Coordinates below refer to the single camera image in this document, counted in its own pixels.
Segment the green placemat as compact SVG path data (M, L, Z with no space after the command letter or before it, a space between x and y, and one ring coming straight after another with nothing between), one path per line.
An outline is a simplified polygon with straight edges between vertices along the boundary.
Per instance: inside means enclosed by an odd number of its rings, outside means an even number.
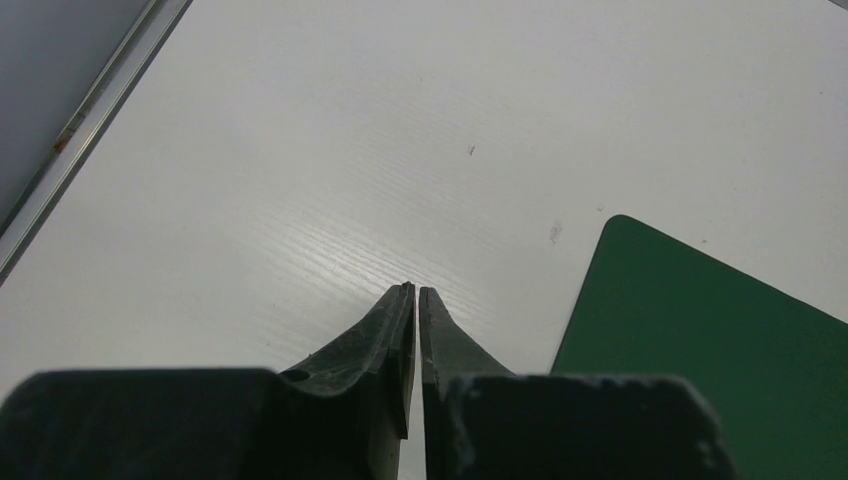
M552 369L671 374L743 479L847 475L847 326L643 222L604 225Z

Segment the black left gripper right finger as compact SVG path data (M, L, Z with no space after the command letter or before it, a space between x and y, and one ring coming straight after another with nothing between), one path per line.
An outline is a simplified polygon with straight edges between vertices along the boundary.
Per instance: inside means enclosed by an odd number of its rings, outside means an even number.
M714 411L685 379L517 375L419 294L431 479L734 479Z

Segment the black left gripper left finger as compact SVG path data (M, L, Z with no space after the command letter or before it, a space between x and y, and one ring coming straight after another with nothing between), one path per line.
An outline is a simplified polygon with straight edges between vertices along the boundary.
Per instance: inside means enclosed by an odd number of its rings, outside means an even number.
M1 406L5 479L393 479L408 435L415 287L390 287L298 364L63 370Z

